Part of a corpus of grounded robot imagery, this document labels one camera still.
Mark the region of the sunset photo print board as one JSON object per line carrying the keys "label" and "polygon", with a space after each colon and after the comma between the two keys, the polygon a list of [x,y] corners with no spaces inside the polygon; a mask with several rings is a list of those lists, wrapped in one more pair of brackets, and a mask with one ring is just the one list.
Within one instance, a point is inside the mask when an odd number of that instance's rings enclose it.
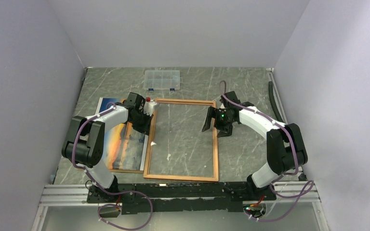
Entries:
{"label": "sunset photo print board", "polygon": [[147,142],[131,123],[118,124],[105,133],[102,159],[111,172],[143,173]]}

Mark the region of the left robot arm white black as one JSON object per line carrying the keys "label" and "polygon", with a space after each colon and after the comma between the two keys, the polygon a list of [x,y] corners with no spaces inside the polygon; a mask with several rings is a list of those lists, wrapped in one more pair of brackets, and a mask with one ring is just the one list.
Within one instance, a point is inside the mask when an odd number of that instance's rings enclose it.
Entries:
{"label": "left robot arm white black", "polygon": [[130,92],[122,102],[110,102],[105,110],[94,115],[71,119],[61,154],[74,168],[83,170],[106,202],[115,201],[120,194],[117,177],[102,160],[105,133],[121,124],[145,135],[150,134],[157,102]]}

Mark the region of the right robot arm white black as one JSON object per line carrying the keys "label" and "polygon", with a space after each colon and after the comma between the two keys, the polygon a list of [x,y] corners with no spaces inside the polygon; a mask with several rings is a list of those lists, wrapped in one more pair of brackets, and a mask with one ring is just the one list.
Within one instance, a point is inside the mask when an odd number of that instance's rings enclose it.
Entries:
{"label": "right robot arm white black", "polygon": [[298,125],[274,120],[261,112],[251,102],[241,102],[234,91],[221,96],[222,106],[210,106],[202,131],[214,126],[218,137],[232,135],[233,124],[253,129],[266,140],[266,162],[247,177],[246,195],[259,199],[264,189],[284,175],[296,174],[298,167],[306,164],[308,155]]}

